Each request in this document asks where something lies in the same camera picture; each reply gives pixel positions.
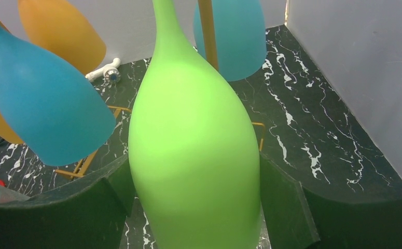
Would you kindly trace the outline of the green plastic wine glass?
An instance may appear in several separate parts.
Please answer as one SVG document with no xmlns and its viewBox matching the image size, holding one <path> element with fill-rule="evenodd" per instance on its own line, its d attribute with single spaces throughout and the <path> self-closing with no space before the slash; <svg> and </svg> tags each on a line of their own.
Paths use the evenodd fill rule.
<svg viewBox="0 0 402 249">
<path fill-rule="evenodd" d="M 159 248 L 256 248 L 256 134 L 241 100 L 153 1 L 156 44 L 129 124 L 133 182 Z"/>
</svg>

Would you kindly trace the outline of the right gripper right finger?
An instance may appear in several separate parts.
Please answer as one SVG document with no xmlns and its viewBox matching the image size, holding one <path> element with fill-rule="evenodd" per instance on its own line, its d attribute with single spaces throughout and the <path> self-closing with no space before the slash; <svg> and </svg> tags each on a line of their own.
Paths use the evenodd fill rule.
<svg viewBox="0 0 402 249">
<path fill-rule="evenodd" d="M 402 248 L 402 198 L 314 191 L 264 155 L 260 196 L 273 248 Z"/>
</svg>

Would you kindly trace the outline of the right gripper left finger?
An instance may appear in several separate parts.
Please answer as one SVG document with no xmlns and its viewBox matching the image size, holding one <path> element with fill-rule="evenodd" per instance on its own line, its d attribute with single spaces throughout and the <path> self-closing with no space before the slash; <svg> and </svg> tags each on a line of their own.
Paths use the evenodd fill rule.
<svg viewBox="0 0 402 249">
<path fill-rule="evenodd" d="M 0 248 L 118 248 L 134 196 L 123 155 L 26 201 L 0 204 Z"/>
</svg>

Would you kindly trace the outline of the blue wine glass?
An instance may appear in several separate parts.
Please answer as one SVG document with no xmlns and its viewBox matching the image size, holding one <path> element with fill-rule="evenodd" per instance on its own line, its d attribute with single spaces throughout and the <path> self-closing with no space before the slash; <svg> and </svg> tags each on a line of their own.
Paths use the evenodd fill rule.
<svg viewBox="0 0 402 249">
<path fill-rule="evenodd" d="M 219 73 L 226 81 L 248 78 L 267 56 L 264 13 L 258 0 L 212 1 Z"/>
</svg>

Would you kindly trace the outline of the gold wire glass rack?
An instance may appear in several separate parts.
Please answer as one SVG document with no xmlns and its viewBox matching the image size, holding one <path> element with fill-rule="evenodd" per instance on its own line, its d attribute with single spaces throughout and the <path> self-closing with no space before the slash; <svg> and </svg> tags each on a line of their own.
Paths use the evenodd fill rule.
<svg viewBox="0 0 402 249">
<path fill-rule="evenodd" d="M 198 53 L 219 71 L 212 3 L 198 2 L 195 8 L 193 32 Z"/>
</svg>

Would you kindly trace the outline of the teal wine glass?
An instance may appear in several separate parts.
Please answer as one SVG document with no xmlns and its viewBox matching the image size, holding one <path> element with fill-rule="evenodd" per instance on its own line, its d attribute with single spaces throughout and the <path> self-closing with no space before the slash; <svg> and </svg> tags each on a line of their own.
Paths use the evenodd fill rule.
<svg viewBox="0 0 402 249">
<path fill-rule="evenodd" d="M 1 26 L 0 113 L 34 154 L 53 167 L 96 151 L 116 123 L 99 93 L 76 68 Z"/>
</svg>

